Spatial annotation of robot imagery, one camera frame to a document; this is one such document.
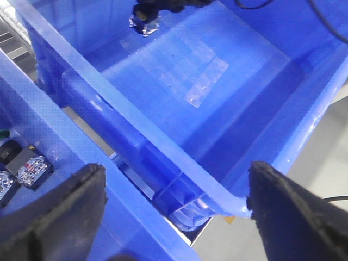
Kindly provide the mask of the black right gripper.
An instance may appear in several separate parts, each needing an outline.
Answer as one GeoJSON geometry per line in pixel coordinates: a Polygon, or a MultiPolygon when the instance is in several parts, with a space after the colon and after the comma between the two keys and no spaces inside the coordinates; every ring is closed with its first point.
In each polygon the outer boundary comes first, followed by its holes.
{"type": "Polygon", "coordinates": [[[213,3],[212,0],[139,0],[138,4],[155,8],[158,11],[168,10],[179,13],[185,7],[203,8],[213,3]]]}

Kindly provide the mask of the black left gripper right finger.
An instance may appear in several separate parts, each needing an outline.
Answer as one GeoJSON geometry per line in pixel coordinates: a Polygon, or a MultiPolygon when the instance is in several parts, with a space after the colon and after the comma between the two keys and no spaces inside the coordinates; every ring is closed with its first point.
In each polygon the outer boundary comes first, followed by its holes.
{"type": "Polygon", "coordinates": [[[268,260],[347,260],[347,211],[264,161],[249,168],[252,212],[268,260]]]}

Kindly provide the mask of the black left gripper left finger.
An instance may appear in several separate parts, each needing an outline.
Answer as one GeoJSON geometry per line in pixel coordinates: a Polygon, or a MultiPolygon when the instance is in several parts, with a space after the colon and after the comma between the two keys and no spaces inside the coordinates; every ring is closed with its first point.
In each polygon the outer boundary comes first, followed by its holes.
{"type": "Polygon", "coordinates": [[[1,260],[87,260],[107,202],[105,168],[88,164],[1,218],[1,260]]]}

